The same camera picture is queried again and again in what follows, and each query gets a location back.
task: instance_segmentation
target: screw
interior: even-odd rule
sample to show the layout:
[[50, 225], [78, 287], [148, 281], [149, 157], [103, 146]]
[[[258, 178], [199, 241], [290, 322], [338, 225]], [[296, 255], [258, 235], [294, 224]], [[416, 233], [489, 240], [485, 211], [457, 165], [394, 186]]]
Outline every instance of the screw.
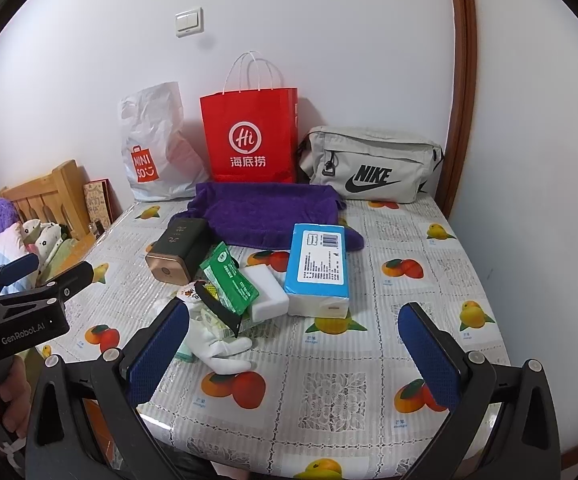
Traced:
[[102, 359], [105, 361], [115, 361], [119, 355], [120, 351], [117, 348], [109, 348], [102, 354]]
[[482, 352], [469, 352], [469, 361], [473, 364], [481, 365], [485, 360], [485, 356]]
[[536, 359], [530, 359], [529, 360], [529, 368], [531, 370], [533, 370], [534, 372], [541, 372], [542, 371], [542, 365], [540, 364], [540, 361], [536, 361]]
[[60, 359], [59, 359], [59, 357], [58, 357], [57, 355], [50, 355], [49, 357], [47, 357], [47, 358], [44, 360], [44, 364], [45, 364], [47, 367], [51, 368], [52, 366], [55, 366], [56, 364], [58, 364], [58, 361], [59, 361], [59, 360], [60, 360]]

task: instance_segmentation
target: zipper pull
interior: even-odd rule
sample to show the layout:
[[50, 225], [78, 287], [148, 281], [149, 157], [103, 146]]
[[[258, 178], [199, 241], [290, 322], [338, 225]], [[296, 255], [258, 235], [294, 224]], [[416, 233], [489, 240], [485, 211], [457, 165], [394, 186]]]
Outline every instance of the zipper pull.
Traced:
[[322, 168], [323, 176], [336, 176], [336, 167], [334, 165], [334, 152], [331, 152], [331, 157], [325, 162], [325, 167]]

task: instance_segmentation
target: paper bag handle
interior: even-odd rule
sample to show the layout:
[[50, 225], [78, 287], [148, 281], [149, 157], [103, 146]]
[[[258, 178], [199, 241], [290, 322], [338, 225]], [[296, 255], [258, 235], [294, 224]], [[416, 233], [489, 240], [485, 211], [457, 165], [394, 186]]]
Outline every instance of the paper bag handle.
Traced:
[[[238, 86], [240, 87], [238, 89], [238, 92], [242, 92], [242, 62], [245, 60], [246, 56], [251, 56], [251, 59], [253, 59], [254, 61], [254, 65], [256, 66], [256, 71], [258, 72], [258, 91], [260, 91], [260, 68], [258, 67], [258, 60], [256, 59], [256, 56], [254, 56], [253, 54], [257, 53], [260, 54], [260, 52], [258, 50], [249, 50], [247, 52], [243, 52], [242, 54], [240, 54], [236, 60], [233, 62], [233, 64], [231, 65], [231, 68], [229, 69], [229, 73], [227, 74], [227, 78], [224, 80], [224, 86], [222, 87], [222, 95], [224, 95], [224, 92], [226, 92], [227, 89], [227, 82], [229, 81], [229, 77], [231, 76], [231, 72], [233, 72], [233, 69], [236, 66], [237, 62], [240, 62], [240, 69], [238, 70]], [[265, 60], [262, 60], [264, 62], [264, 64], [266, 65], [266, 69], [269, 71], [269, 78], [271, 79], [271, 90], [274, 89], [274, 75], [271, 72], [271, 67], [269, 67], [269, 63]]]

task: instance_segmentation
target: nike swoosh logo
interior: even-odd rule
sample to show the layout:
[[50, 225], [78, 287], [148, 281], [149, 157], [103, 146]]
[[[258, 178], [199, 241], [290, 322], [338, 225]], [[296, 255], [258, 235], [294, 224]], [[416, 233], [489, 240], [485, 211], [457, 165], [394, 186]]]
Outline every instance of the nike swoosh logo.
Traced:
[[350, 177], [349, 180], [346, 181], [346, 184], [344, 184], [344, 188], [349, 193], [360, 193], [362, 191], [370, 191], [371, 189], [376, 189], [378, 187], [388, 186], [389, 184], [395, 184], [396, 182], [401, 182], [401, 180], [394, 180], [393, 182], [377, 182], [376, 184], [367, 184], [366, 186], [358, 186], [354, 184], [354, 178]]

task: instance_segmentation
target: barcode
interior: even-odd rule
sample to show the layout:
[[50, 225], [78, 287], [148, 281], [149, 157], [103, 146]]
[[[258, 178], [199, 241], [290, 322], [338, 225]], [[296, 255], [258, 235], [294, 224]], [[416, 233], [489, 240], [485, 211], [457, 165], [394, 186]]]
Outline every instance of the barcode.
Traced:
[[335, 235], [322, 235], [322, 245], [324, 247], [338, 248], [338, 237]]

